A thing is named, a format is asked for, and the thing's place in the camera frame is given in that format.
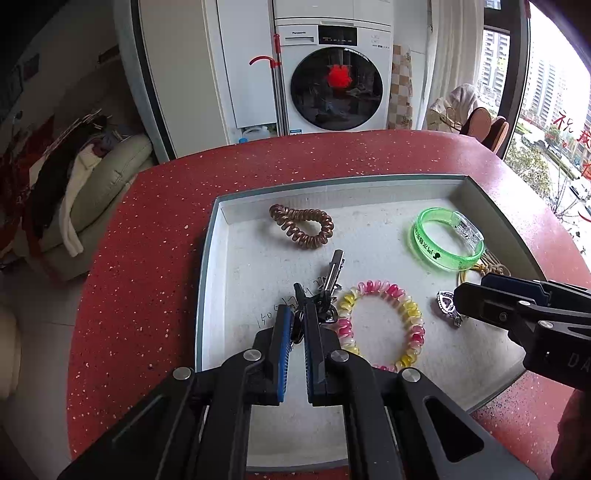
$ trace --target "green bracelet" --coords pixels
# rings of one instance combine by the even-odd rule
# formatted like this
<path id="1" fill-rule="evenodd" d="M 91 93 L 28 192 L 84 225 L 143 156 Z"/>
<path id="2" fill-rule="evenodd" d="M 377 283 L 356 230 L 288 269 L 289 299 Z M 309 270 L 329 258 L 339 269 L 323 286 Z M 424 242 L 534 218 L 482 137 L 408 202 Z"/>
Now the green bracelet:
<path id="1" fill-rule="evenodd" d="M 474 254 L 469 257 L 460 257 L 444 250 L 425 234 L 423 228 L 425 222 L 441 222 L 450 225 Z M 413 237 L 418 249 L 429 261 L 447 270 L 468 270 L 480 260 L 484 252 L 484 237 L 478 228 L 460 212 L 452 212 L 445 208 L 428 208 L 419 213 L 414 224 Z"/>

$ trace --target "washing machine control panel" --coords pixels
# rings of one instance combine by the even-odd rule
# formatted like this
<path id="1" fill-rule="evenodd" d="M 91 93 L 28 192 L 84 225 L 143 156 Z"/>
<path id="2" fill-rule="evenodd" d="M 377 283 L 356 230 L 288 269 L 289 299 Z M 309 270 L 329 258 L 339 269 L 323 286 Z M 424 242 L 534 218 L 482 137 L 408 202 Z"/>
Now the washing machine control panel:
<path id="1" fill-rule="evenodd" d="M 374 31 L 371 34 L 371 46 L 373 48 L 390 48 L 389 35 L 387 33 Z"/>
<path id="2" fill-rule="evenodd" d="M 318 43 L 320 45 L 357 46 L 357 28 L 338 25 L 318 25 Z"/>

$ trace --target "white floor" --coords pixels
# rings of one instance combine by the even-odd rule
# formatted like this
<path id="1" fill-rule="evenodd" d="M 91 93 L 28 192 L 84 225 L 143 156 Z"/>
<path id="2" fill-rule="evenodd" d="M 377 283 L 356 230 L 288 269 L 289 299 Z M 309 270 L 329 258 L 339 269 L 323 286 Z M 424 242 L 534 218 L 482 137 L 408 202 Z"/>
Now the white floor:
<path id="1" fill-rule="evenodd" d="M 1 421 L 39 480 L 54 480 L 70 463 L 67 370 L 85 276 L 54 286 L 25 262 L 0 275 L 1 301 L 17 317 L 22 343 L 18 388 L 0 404 Z"/>

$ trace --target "speckled red table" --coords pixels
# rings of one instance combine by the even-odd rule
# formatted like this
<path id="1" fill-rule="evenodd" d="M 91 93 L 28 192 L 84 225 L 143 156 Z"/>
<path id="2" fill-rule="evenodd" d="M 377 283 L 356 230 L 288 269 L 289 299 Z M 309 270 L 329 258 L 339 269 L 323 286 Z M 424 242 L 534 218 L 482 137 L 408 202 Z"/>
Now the speckled red table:
<path id="1" fill-rule="evenodd" d="M 72 456 L 174 367 L 193 364 L 201 243 L 216 196 L 305 180 L 417 172 L 470 175 L 511 221 L 547 278 L 591 286 L 577 248 L 544 202 L 470 137 L 411 131 L 298 135 L 190 155 L 138 176 L 95 256 L 70 354 Z M 528 372 L 473 415 L 546 479 L 556 425 L 571 392 Z M 309 478 L 345 477 L 343 468 Z"/>

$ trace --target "curtain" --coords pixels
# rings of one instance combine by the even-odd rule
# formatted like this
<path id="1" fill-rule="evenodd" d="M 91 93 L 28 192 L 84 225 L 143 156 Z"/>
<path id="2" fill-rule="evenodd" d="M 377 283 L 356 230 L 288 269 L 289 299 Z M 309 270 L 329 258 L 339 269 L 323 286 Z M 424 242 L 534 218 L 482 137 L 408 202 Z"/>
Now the curtain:
<path id="1" fill-rule="evenodd" d="M 431 0 L 423 101 L 417 127 L 426 128 L 427 108 L 463 83 L 475 84 L 484 32 L 484 0 Z"/>

